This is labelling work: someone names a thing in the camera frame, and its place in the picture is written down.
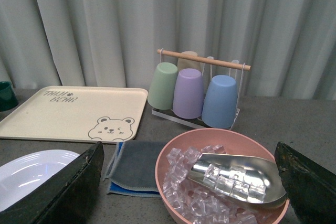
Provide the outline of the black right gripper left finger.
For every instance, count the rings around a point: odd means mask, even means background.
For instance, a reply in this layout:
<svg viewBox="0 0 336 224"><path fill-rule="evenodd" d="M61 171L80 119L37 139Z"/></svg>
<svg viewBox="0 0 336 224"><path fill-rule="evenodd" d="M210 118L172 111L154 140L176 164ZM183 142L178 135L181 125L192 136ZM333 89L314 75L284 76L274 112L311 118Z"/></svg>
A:
<svg viewBox="0 0 336 224"><path fill-rule="evenodd" d="M32 193L1 211L1 223L86 223L98 197L104 150L93 144Z"/></svg>

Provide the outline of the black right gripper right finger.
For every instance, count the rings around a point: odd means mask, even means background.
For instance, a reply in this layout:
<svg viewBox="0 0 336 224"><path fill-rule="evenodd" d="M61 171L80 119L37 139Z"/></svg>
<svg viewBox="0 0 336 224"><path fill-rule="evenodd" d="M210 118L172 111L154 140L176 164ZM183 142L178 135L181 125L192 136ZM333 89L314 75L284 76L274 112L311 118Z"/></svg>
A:
<svg viewBox="0 0 336 224"><path fill-rule="evenodd" d="M301 223L335 223L335 174L283 142L278 142L274 157Z"/></svg>

